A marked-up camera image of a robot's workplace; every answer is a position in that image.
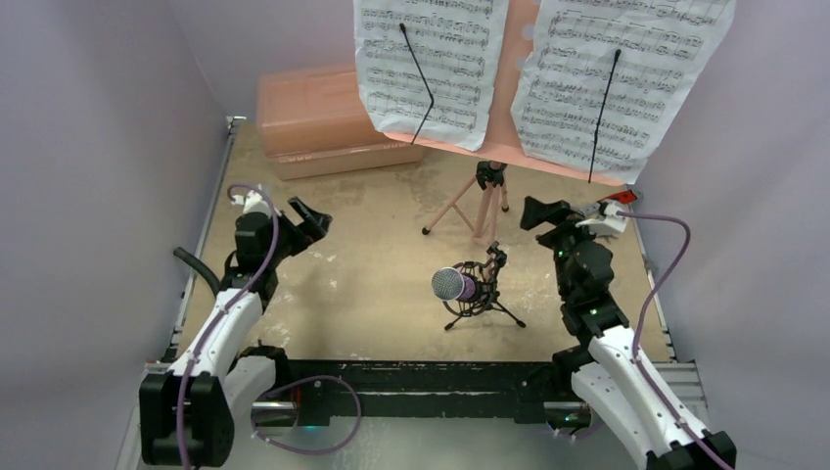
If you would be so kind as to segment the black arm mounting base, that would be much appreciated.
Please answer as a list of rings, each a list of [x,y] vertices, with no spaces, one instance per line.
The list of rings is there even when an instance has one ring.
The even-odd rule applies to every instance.
[[[250,407],[266,422],[300,426],[333,417],[500,418],[580,430],[598,416],[548,361],[360,361],[288,359]]]

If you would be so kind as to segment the pink music stand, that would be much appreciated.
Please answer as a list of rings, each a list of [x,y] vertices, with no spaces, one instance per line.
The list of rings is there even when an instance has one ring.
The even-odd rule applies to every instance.
[[[538,11],[539,5],[531,0],[508,3],[488,126],[479,150],[467,151],[429,139],[418,141],[418,144],[424,147],[476,157],[482,160],[481,167],[489,167],[483,178],[478,175],[470,177],[458,193],[444,203],[434,218],[421,229],[423,235],[430,235],[449,212],[455,212],[472,232],[474,241],[485,246],[490,245],[496,238],[498,217],[510,210],[508,191],[515,187],[515,182],[505,175],[508,167],[524,167],[577,180],[590,179],[612,187],[623,185],[621,181],[605,176],[590,177],[584,171],[530,158],[523,152],[510,108],[518,89],[521,65],[532,50],[531,38],[523,36],[523,31],[526,27],[534,25]],[[480,187],[482,195],[478,214],[474,219],[470,219],[459,208],[458,203],[462,196],[480,181],[484,184]]]

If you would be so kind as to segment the purple glitter microphone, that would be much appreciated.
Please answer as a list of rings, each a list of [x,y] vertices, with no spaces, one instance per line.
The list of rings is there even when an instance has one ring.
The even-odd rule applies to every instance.
[[[480,296],[479,283],[472,275],[456,267],[444,267],[431,279],[434,295],[443,302],[473,302]]]

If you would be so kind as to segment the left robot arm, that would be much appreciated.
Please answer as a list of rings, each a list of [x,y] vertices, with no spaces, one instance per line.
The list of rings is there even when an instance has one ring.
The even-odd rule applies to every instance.
[[[141,457],[148,465],[220,467],[228,459],[236,424],[259,394],[280,400],[292,387],[283,350],[240,348],[278,286],[277,266],[328,233],[333,218],[299,198],[292,223],[256,192],[236,198],[235,249],[220,279],[212,279],[214,306],[205,325],[164,372],[139,388]]]

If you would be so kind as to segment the black microphone tripod stand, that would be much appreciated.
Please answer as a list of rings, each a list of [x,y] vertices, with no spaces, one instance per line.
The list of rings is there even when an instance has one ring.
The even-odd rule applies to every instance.
[[[451,330],[462,318],[475,317],[490,310],[506,314],[520,328],[527,327],[523,320],[519,319],[499,301],[498,275],[506,265],[507,254],[500,248],[498,242],[492,242],[487,248],[486,254],[486,262],[467,260],[448,266],[459,268],[462,272],[476,278],[479,283],[480,296],[473,302],[441,301],[445,309],[454,316],[454,319],[444,326],[445,331]]]

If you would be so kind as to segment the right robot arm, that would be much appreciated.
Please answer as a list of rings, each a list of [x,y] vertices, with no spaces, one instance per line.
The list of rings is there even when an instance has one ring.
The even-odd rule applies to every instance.
[[[569,203],[526,197],[520,226],[551,230],[537,243],[552,252],[561,313],[576,348],[558,352],[549,384],[559,397],[582,399],[615,434],[640,469],[732,469],[737,449],[676,395],[640,346],[614,300],[613,254],[597,242]]]

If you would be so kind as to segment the sheet music page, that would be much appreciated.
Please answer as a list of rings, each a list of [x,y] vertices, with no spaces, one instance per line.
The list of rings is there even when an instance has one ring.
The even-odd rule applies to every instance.
[[[735,16],[733,1],[543,1],[511,106],[526,156],[633,184]]]
[[[375,130],[479,150],[509,6],[498,0],[353,2],[359,98]]]

